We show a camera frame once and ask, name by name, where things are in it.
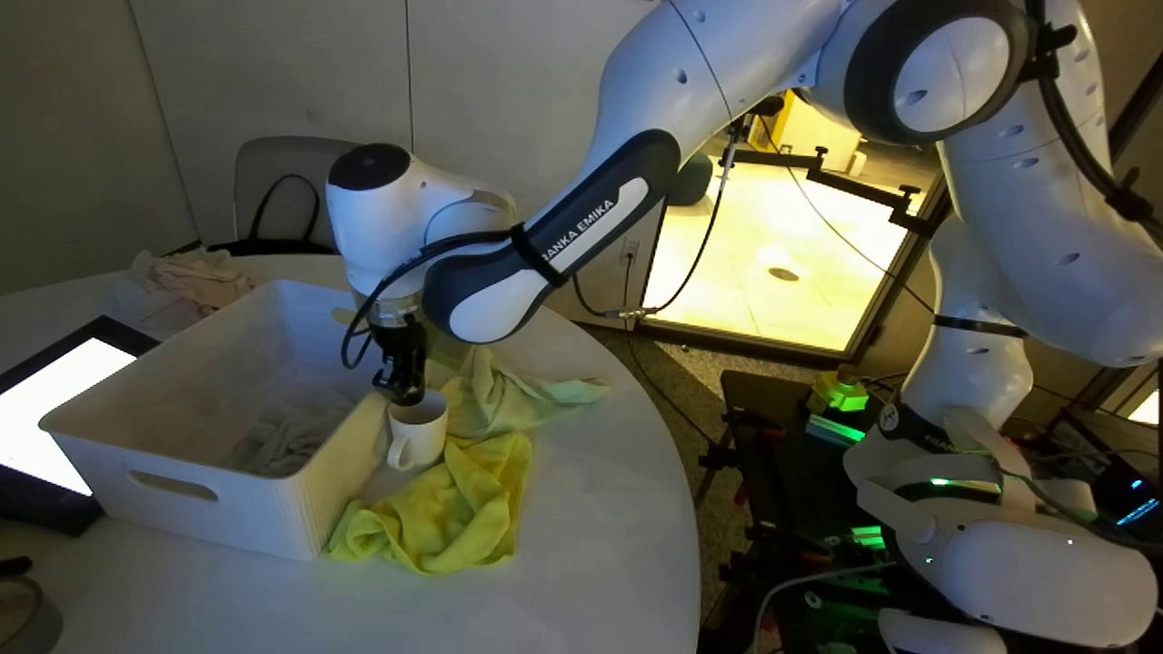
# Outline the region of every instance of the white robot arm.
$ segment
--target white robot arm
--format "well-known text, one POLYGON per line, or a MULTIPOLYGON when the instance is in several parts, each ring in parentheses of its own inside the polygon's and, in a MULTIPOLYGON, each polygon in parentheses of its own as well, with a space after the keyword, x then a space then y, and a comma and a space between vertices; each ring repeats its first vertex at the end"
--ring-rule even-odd
POLYGON ((405 153, 382 153, 370 183, 335 175, 327 204, 350 279, 386 329, 420 308, 461 341, 508 337, 660 204, 667 175, 706 140, 783 86, 865 134, 938 143, 957 204, 932 243, 940 318, 895 406, 908 423, 871 434, 846 462, 861 503, 908 535, 908 565, 970 623, 1096 646, 1136 639, 1156 616, 1156 578, 1136 553, 1034 515, 1021 487, 1003 510, 946 513, 895 503, 886 474, 886 456, 926 456, 908 430, 1005 457, 994 430, 1032 390, 1021 334, 1112 366, 1163 353, 1163 260, 1112 210, 1129 204, 1106 177, 1096 50, 1075 0, 660 0, 604 70, 585 172, 528 221, 496 233, 496 210, 439 214, 470 209, 465 186, 433 192, 439 175, 405 153), (1106 589, 1068 596, 1061 584, 1044 610, 983 584, 963 600, 966 575, 989 567, 1009 575, 1003 589, 1084 567, 1106 589), (1112 594, 1123 594, 1123 616, 1102 610, 1112 594))

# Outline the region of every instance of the tablet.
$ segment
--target tablet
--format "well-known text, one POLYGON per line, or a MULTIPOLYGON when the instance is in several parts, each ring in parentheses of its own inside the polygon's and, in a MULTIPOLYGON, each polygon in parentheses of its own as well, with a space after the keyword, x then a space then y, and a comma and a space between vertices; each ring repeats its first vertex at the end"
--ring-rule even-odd
POLYGON ((40 417, 153 347, 153 337, 100 318, 0 375, 0 520, 75 530, 83 515, 87 522, 98 515, 90 487, 40 430, 40 417))

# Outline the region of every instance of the yellow towel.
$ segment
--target yellow towel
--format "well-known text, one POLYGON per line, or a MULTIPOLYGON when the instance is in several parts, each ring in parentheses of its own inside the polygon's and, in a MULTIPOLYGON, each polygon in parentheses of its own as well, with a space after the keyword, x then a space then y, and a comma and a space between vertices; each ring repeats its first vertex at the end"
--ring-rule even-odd
POLYGON ((350 504, 327 553, 335 561, 390 556, 418 575, 455 575, 513 556, 528 492, 530 440, 448 440, 443 464, 418 474, 404 492, 350 504))
POLYGON ((517 553, 530 478, 528 430, 594 404, 604 382, 523 382, 491 349, 470 349, 448 382, 450 440, 443 462, 376 503, 352 503, 327 553, 335 561, 397 561, 418 575, 455 575, 517 553))

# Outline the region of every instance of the round white table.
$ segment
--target round white table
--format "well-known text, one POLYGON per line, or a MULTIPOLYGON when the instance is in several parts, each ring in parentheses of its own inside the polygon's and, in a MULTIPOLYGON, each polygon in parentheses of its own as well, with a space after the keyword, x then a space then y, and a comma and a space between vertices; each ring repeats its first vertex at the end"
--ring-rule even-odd
MULTIPOLYGON (((345 289, 338 260, 245 260, 253 279, 345 289)), ((0 297, 0 363, 109 312, 122 277, 0 297)), ((696 646, 696 530, 666 423, 585 330, 536 312, 496 347, 528 375, 598 375, 610 395, 533 434, 517 561, 455 578, 290 565, 98 520, 80 537, 0 522, 58 604, 58 654, 106 652, 594 652, 696 646)))

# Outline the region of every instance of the white container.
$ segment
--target white container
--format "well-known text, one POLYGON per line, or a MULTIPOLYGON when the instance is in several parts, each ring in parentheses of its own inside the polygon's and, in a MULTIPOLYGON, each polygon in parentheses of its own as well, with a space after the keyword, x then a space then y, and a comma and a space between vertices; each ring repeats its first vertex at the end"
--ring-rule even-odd
POLYGON ((264 283, 43 417, 109 515, 313 561, 382 462, 352 295, 264 283))

